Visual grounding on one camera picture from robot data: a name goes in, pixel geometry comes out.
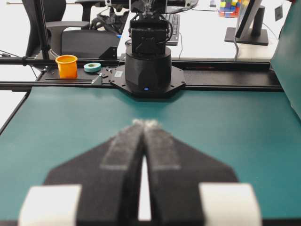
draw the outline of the teal tape roll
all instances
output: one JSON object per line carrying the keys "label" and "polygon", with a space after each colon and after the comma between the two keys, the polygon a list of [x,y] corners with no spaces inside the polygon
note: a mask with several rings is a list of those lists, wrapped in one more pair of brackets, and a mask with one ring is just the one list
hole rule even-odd
{"label": "teal tape roll", "polygon": [[89,63],[84,66],[85,72],[98,72],[102,69],[100,63]]}

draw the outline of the computer monitor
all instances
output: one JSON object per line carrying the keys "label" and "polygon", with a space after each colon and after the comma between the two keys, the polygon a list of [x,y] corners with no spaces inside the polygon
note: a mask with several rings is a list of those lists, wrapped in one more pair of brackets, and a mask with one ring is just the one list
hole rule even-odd
{"label": "computer monitor", "polygon": [[267,46],[268,32],[262,29],[265,7],[262,0],[242,0],[237,21],[237,28],[228,27],[225,41]]}

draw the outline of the teal panel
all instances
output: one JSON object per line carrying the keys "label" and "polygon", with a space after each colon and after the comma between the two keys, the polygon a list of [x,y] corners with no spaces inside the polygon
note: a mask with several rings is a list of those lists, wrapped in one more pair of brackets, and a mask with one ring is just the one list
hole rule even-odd
{"label": "teal panel", "polygon": [[301,0],[292,3],[271,60],[277,77],[301,117]]}
{"label": "teal panel", "polygon": [[116,89],[33,88],[0,136],[0,219],[16,219],[32,185],[132,120],[157,119],[254,186],[264,218],[301,217],[301,122],[284,93],[181,91],[137,100]]}

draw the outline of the office chair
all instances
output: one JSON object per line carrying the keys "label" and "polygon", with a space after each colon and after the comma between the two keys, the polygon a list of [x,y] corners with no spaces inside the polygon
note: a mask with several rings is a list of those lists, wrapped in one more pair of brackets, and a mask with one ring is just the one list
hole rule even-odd
{"label": "office chair", "polygon": [[[34,13],[34,0],[22,0],[31,24],[26,51],[27,57],[35,57],[40,52],[37,20]],[[43,0],[46,27],[51,48],[61,55],[72,54],[81,58],[99,58],[110,46],[117,46],[119,38],[107,31],[88,30],[91,7],[99,0],[78,0],[82,4],[82,21],[62,21],[66,10],[65,0]],[[81,30],[65,31],[67,27],[80,27]]]}

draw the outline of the metal bracket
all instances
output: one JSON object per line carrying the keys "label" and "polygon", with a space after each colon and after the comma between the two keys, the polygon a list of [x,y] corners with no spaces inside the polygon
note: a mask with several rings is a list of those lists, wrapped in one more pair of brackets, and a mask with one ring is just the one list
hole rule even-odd
{"label": "metal bracket", "polygon": [[99,58],[117,60],[117,46],[110,46]]}

